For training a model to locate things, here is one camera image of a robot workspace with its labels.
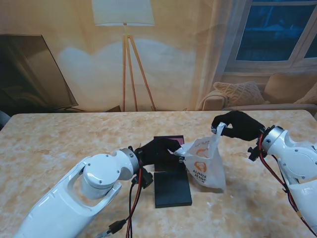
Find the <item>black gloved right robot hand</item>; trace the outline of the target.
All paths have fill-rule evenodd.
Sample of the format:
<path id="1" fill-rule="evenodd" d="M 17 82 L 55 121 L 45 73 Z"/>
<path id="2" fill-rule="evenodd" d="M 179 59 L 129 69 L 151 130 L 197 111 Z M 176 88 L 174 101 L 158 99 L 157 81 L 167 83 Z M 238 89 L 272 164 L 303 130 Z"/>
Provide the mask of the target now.
<path id="1" fill-rule="evenodd" d="M 232 128 L 226 127 L 223 129 L 222 136 L 238 138 L 244 141 L 257 139 L 265 131 L 264 125 L 241 111 L 230 111 L 216 116 L 211 123 L 211 128 L 216 130 L 221 122 L 227 126 L 232 125 Z"/>

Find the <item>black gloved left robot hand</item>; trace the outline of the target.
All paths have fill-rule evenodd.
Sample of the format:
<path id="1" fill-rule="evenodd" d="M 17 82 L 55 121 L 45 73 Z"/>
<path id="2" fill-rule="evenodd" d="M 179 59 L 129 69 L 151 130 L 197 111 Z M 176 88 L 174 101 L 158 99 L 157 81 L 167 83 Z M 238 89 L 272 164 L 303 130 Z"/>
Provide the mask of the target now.
<path id="1" fill-rule="evenodd" d="M 155 172 L 183 171 L 185 165 L 179 162 L 180 157 L 174 155 L 174 152 L 180 148 L 181 145 L 177 140 L 158 138 L 137 148 L 134 153 L 142 166 L 154 165 Z"/>

